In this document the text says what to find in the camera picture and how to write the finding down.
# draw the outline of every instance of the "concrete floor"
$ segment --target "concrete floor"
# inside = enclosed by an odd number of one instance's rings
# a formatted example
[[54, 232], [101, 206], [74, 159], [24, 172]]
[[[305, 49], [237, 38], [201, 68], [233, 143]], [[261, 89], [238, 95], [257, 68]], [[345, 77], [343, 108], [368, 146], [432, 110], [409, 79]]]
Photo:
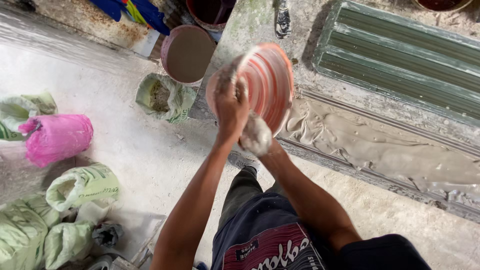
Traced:
[[[83, 113], [94, 127], [86, 154], [108, 165], [122, 185], [109, 217], [124, 225], [118, 245], [131, 258], [156, 220], [168, 215], [208, 154], [216, 128], [195, 120], [178, 125], [154, 120], [134, 103], [142, 76], [112, 75], [32, 52], [0, 46], [0, 96], [49, 91], [60, 113]], [[144, 75], [155, 72], [140, 64]], [[480, 225], [351, 177], [291, 157], [347, 210], [364, 239], [387, 233], [408, 238], [433, 269], [480, 269]], [[210, 265], [212, 239], [223, 199], [238, 169], [226, 164], [196, 260]], [[263, 169], [259, 182], [273, 183]]]

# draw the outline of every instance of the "pink plastic bag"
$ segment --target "pink plastic bag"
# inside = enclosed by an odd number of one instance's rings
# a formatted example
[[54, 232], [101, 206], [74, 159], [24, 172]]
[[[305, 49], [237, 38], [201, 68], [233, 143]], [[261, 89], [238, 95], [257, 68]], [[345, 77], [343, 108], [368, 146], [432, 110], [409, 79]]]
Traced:
[[18, 130], [34, 130], [26, 141], [25, 157], [40, 168], [87, 150], [93, 137], [92, 123], [82, 114], [35, 116]]

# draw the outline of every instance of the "man's right hand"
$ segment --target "man's right hand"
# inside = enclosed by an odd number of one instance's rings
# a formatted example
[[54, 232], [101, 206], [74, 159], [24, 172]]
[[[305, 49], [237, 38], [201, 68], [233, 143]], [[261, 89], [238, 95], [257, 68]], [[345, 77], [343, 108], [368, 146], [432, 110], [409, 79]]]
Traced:
[[233, 85], [231, 76], [236, 71], [229, 66], [220, 76], [215, 90], [215, 107], [218, 118], [217, 141], [221, 144], [236, 143], [248, 120], [250, 105], [247, 84], [243, 78]]

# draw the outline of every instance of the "foot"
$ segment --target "foot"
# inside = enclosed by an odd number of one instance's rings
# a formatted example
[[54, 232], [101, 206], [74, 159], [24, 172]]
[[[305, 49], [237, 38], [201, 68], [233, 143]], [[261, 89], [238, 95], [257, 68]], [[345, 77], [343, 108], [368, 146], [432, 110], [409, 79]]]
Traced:
[[258, 162], [255, 162], [253, 160], [248, 160], [244, 158], [239, 152], [236, 152], [236, 151], [230, 152], [227, 159], [230, 162], [230, 164], [239, 168], [240, 170], [243, 169], [243, 167], [245, 166], [251, 166], [251, 167], [254, 167], [255, 170], [258, 172], [258, 168], [260, 167], [260, 164]]

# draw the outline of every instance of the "t-shirt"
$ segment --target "t-shirt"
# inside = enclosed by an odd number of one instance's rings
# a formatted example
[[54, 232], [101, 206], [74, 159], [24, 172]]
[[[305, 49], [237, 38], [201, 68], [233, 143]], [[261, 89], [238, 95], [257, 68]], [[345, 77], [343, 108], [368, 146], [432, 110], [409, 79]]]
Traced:
[[247, 201], [218, 230], [212, 270], [430, 269], [398, 234], [345, 245], [334, 254], [306, 225], [290, 202], [268, 192]]

